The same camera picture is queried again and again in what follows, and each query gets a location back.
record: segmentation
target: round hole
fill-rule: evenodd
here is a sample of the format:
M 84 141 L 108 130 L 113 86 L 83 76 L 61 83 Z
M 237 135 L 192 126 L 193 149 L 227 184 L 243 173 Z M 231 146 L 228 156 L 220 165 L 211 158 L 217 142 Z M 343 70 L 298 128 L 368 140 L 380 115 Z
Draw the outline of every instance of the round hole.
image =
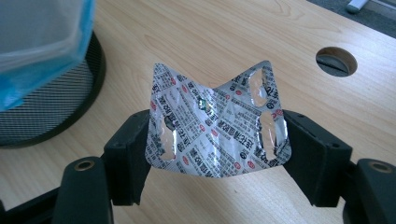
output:
M 85 171 L 91 169 L 95 165 L 94 161 L 81 161 L 76 164 L 75 170 Z
M 381 173 L 386 173 L 386 174 L 390 174 L 392 173 L 392 168 L 390 168 L 388 165 L 386 165 L 385 163 L 379 162 L 379 161 L 370 161 L 369 165 L 377 170 L 378 172 Z
M 356 72 L 358 63 L 348 51 L 337 47 L 327 47 L 317 53 L 317 64 L 327 74 L 348 77 Z

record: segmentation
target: desk grommet hole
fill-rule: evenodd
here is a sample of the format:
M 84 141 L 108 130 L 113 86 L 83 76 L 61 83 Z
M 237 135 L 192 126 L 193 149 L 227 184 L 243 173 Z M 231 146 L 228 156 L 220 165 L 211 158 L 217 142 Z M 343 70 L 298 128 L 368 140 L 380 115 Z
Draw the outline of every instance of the desk grommet hole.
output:
M 347 50 L 337 47 L 321 49 L 316 60 L 320 69 L 334 77 L 348 77 L 358 69 L 355 57 Z

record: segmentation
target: screw hole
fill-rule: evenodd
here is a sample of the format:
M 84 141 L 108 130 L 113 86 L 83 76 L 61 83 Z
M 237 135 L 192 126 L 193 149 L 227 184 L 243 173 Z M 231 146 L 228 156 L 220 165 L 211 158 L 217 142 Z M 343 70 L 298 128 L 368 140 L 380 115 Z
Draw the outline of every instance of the screw hole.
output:
M 378 172 L 386 173 L 386 174 L 392 173 L 392 169 L 385 163 L 379 161 L 370 161 L 369 165 Z
M 91 169 L 95 165 L 94 161 L 81 161 L 76 164 L 75 170 L 77 171 L 86 171 Z

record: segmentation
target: red logo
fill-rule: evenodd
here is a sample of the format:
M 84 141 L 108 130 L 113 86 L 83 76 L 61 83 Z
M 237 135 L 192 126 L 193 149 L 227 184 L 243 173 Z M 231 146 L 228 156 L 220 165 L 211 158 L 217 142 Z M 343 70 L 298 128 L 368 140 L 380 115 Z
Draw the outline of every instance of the red logo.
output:
M 234 163 L 233 166 L 234 166 L 237 170 L 241 169 L 241 165 L 240 165 L 238 162 Z
M 157 110 L 157 106 L 154 104 L 154 102 L 151 101 L 150 104 L 153 110 Z
M 213 129 L 212 129 L 212 133 L 213 133 L 213 135 L 215 135 L 216 137 L 218 136 L 218 133 L 217 133 L 215 130 L 213 130 Z
M 250 167 L 251 169 L 254 169 L 254 167 L 256 167 L 253 163 L 253 161 L 248 161 L 247 162 L 248 167 Z
M 189 160 L 187 159 L 187 157 L 183 156 L 183 161 L 184 164 L 189 165 Z
M 283 116 L 283 110 L 281 110 L 281 109 L 278 109 L 278 110 L 276 111 L 276 113 L 277 113 L 279 116 Z

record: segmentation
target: blue plastic bag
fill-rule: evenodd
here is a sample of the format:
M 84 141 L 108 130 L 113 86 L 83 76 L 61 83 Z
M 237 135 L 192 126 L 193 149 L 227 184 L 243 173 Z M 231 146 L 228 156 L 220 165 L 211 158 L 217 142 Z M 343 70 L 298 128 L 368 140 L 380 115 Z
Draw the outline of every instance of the blue plastic bag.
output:
M 0 112 L 81 63 L 93 0 L 0 1 Z

